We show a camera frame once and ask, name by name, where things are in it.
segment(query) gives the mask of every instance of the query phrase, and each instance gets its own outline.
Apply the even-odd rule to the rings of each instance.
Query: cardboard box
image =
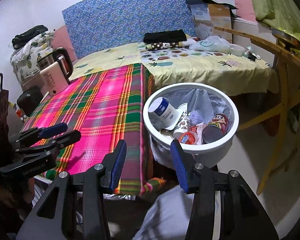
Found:
[[[230,9],[222,4],[190,5],[196,36],[205,40],[209,36],[219,36],[232,43],[232,34],[215,30],[214,26],[231,29]]]

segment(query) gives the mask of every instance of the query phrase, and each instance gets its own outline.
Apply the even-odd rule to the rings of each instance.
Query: fruit print bedsheet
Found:
[[[220,89],[228,96],[279,91],[276,72],[264,60],[253,62],[245,57],[189,48],[147,51],[143,42],[105,49],[80,59],[70,79],[134,63],[142,63],[154,75],[156,89],[198,82]]]

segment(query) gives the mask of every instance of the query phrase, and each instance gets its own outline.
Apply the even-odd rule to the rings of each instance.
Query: black bag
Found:
[[[30,87],[18,98],[17,104],[27,116],[30,116],[43,99],[38,86]]]
[[[33,27],[32,29],[26,31],[25,33],[22,33],[20,35],[16,35],[13,39],[12,39],[12,45],[14,49],[20,49],[22,48],[24,45],[26,45],[26,43],[31,40],[32,38],[34,38],[35,36],[46,32],[48,30],[47,27],[43,26],[43,25],[38,25]]]

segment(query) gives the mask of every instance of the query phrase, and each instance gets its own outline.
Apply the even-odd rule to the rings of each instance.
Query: plastic bag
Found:
[[[219,36],[209,36],[205,40],[191,45],[189,49],[228,53],[230,52],[230,43]]]
[[[202,89],[185,88],[169,91],[163,94],[162,97],[166,98],[174,108],[178,108],[181,104],[187,103],[188,113],[196,111],[196,114],[199,115],[200,118],[192,120],[192,125],[197,125],[199,122],[207,124],[214,115],[223,113],[229,119],[228,131],[232,128],[234,113],[222,98],[213,93]],[[154,160],[168,168],[174,169],[170,148],[161,145],[160,142],[156,141],[151,135],[149,135],[149,137]],[[201,162],[208,167],[216,165],[213,161],[206,162],[205,155],[195,155],[194,157],[197,162]]]

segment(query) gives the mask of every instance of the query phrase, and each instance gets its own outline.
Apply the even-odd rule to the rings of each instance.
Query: paper cup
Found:
[[[173,138],[179,139],[181,135],[189,130],[188,116],[187,112],[183,113],[180,121],[176,125],[176,128],[173,131]]]

